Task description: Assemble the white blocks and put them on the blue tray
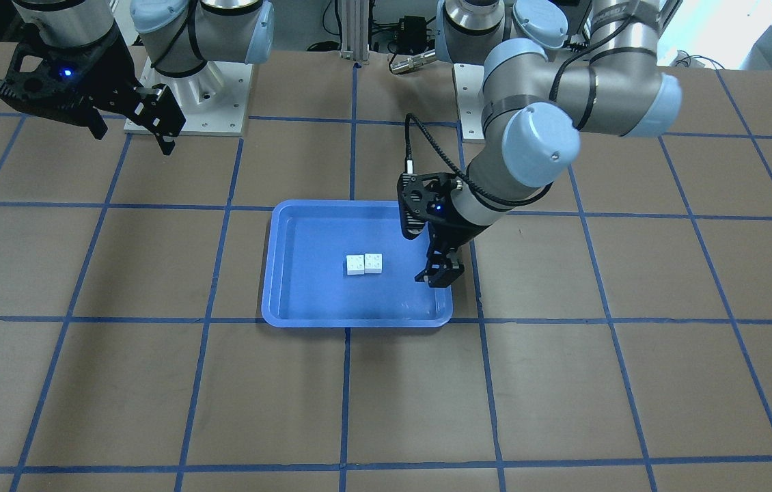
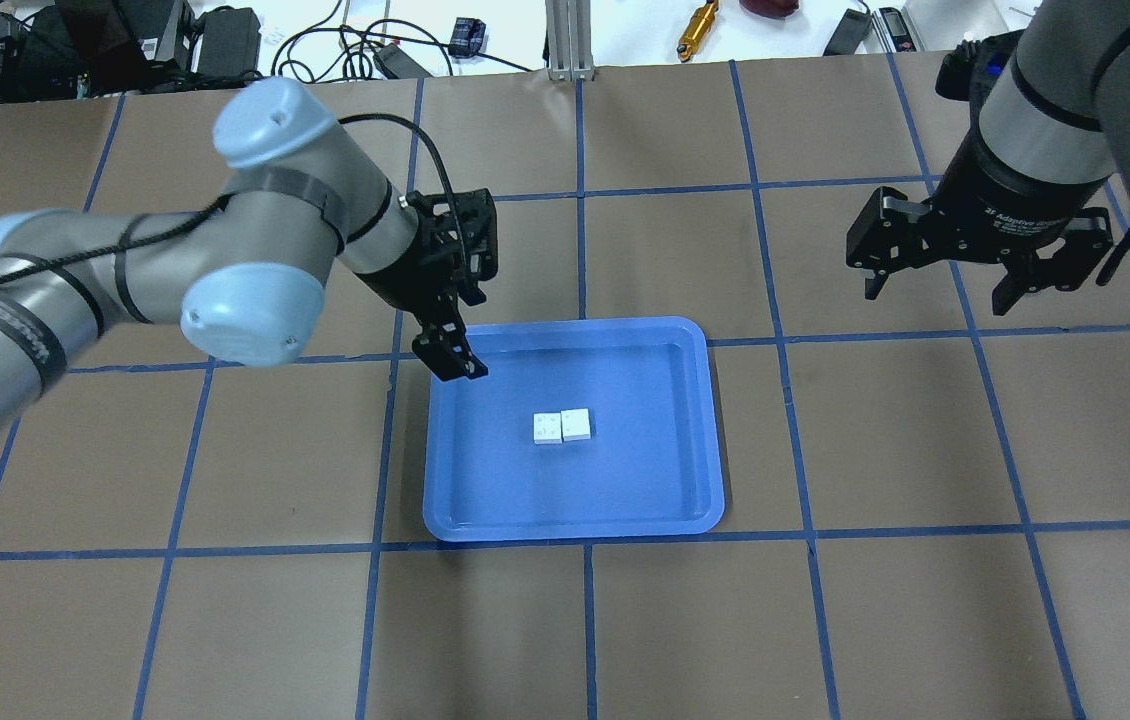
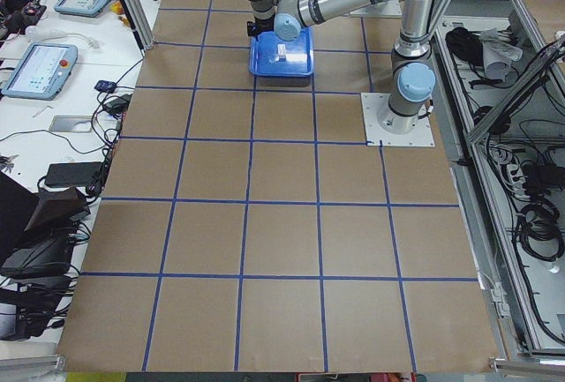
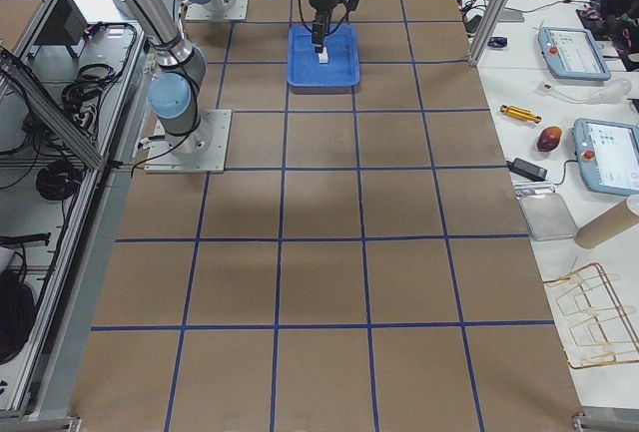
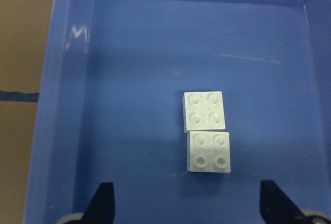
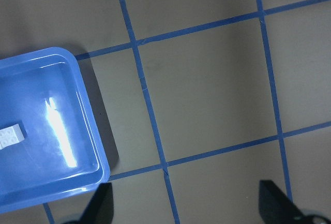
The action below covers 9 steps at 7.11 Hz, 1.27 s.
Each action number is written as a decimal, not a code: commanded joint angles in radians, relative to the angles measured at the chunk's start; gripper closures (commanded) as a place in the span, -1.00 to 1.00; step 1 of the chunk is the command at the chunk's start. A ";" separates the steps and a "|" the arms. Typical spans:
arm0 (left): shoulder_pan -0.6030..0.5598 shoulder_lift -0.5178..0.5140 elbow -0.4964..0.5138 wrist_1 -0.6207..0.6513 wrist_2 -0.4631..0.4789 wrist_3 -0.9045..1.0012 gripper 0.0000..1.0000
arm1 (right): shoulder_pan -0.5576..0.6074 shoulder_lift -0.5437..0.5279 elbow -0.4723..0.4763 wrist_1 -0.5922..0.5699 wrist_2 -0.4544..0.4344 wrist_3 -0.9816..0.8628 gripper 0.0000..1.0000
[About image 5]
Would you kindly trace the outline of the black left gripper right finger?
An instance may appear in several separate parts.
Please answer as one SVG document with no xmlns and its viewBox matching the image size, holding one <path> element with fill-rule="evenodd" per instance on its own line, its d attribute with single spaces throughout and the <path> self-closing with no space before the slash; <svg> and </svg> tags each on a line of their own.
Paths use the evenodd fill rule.
<svg viewBox="0 0 331 224">
<path fill-rule="evenodd" d="M 260 184 L 260 214 L 265 223 L 310 223 L 310 219 L 271 180 Z"/>
</svg>

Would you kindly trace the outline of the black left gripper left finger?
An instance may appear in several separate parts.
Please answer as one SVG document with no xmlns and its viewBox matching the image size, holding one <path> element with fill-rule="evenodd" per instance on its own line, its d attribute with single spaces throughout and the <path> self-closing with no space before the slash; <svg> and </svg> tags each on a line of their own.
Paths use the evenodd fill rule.
<svg viewBox="0 0 331 224">
<path fill-rule="evenodd" d="M 79 223 L 113 223 L 115 194 L 112 182 L 101 183 Z"/>
</svg>

